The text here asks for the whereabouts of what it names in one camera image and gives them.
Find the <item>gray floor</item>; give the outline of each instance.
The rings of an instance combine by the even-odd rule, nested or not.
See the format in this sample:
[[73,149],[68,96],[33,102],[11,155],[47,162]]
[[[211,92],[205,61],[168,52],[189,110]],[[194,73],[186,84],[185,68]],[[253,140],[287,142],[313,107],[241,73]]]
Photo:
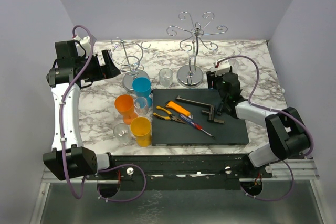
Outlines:
[[[263,197],[275,198],[288,190],[289,182],[264,183]],[[120,192],[118,198],[135,195]],[[66,184],[50,186],[42,222],[217,224],[217,223],[322,223],[309,181],[296,182],[292,195],[278,202],[261,202],[241,191],[185,190],[145,191],[129,203],[98,200],[95,183],[86,183],[83,199],[76,200]]]

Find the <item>black metal frame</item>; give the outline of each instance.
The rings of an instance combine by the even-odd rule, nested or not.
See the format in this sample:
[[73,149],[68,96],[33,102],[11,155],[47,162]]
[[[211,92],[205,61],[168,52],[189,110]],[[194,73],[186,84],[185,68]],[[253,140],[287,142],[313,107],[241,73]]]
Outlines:
[[[145,174],[146,190],[198,190],[198,189],[227,189],[239,190],[241,178],[256,178],[259,173],[263,178],[271,178],[272,174],[265,167],[251,166],[246,154],[210,154],[210,155],[139,155],[112,156],[111,167],[122,164],[140,166]],[[143,176],[134,168],[132,175],[127,174],[127,166],[119,169],[121,190],[137,191],[143,186]],[[90,180],[117,179],[115,172],[101,173],[98,177],[91,176]],[[116,184],[98,184],[108,194]]]

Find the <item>yellow cup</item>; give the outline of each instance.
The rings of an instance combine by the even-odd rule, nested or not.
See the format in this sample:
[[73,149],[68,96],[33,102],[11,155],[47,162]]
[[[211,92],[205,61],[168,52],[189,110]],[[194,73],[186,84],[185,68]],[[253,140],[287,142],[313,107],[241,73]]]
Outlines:
[[152,144],[152,125],[147,118],[138,117],[131,123],[131,131],[137,139],[140,147],[147,147]]

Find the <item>white marble surface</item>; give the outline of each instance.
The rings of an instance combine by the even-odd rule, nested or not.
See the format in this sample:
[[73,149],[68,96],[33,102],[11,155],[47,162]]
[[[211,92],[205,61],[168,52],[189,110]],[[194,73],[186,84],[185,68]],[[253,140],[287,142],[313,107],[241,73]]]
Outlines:
[[[216,59],[224,56],[247,55],[252,57],[260,68],[260,81],[253,96],[253,101],[258,104],[273,108],[285,108],[286,103],[279,85],[267,46],[264,40],[256,41],[214,41],[219,45],[217,51],[210,51],[200,47],[197,65],[205,73]],[[141,63],[148,73],[152,88],[161,88],[159,84],[159,70],[171,68],[174,72],[172,88],[183,88],[176,80],[178,69],[187,64],[188,53],[179,47],[179,41],[150,41],[151,47],[144,50]],[[116,44],[109,41],[98,41],[95,52],[101,55],[101,50],[112,49]],[[129,48],[131,55],[139,56],[140,49]],[[116,52],[116,60],[120,60],[121,52]],[[255,83],[256,70],[247,59],[233,59],[230,61],[234,72],[239,75],[242,95],[248,97]],[[116,111],[114,101],[117,96],[127,93],[122,86],[123,74],[116,78],[94,83],[91,87],[83,89],[79,102],[79,118],[81,136],[84,146],[96,153],[111,152],[113,155],[166,155],[166,154],[224,154],[224,153],[249,153],[267,141],[266,130],[262,127],[247,122],[250,143],[246,146],[182,146],[159,147],[149,146],[141,148],[135,139],[128,144],[119,143],[113,135],[113,128],[122,122],[122,116]],[[207,88],[206,76],[199,88]]]

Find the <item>white wall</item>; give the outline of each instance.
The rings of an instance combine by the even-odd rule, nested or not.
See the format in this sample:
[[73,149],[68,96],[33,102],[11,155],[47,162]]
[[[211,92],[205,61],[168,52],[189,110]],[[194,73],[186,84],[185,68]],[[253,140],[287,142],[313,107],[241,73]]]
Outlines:
[[[61,0],[74,24],[86,24],[98,39],[172,39],[169,25],[190,29],[178,14],[189,11],[194,21],[212,11],[216,17],[206,31],[226,25],[217,39],[270,39],[292,0]],[[182,32],[178,38],[187,38]]]
[[46,81],[54,42],[71,39],[60,0],[0,0],[0,223],[29,223],[50,150],[54,111]]
[[293,0],[269,50],[285,97],[314,136],[313,156],[336,219],[336,0]]

